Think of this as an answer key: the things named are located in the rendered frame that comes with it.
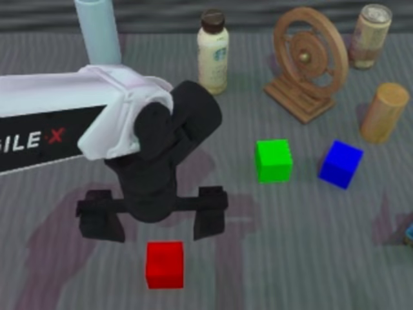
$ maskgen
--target wooden base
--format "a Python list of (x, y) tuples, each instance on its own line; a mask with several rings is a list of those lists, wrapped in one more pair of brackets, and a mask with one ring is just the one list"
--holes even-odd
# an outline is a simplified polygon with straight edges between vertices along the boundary
[(332, 99), (311, 98), (284, 76), (266, 84), (264, 91), (303, 124), (309, 123), (334, 106)]

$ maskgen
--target wooden cylinder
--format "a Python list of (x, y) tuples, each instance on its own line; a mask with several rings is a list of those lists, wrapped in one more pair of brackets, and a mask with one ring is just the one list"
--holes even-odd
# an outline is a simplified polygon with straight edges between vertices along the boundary
[(401, 85), (381, 84), (361, 125), (362, 137), (369, 143), (386, 142), (409, 99), (407, 90)]

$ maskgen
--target blue cube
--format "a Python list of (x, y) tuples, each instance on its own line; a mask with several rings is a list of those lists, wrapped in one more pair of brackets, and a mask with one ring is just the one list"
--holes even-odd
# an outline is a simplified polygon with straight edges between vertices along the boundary
[(363, 153), (362, 150), (335, 140), (321, 166), (319, 178), (347, 189)]

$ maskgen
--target wooden object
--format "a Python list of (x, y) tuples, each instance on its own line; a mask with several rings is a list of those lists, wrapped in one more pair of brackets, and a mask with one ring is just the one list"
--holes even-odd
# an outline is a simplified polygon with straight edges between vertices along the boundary
[[(287, 30), (295, 22), (306, 22), (312, 29), (289, 36)], [(348, 57), (339, 32), (327, 17), (307, 7), (287, 12), (274, 28), (274, 48), (282, 74), (265, 85), (270, 97), (304, 124), (334, 106), (331, 95), (347, 78)], [(325, 74), (331, 78), (328, 85), (312, 82)]]
[(360, 128), (364, 139), (369, 143), (386, 142), (409, 99), (407, 90), (401, 85), (381, 84)]

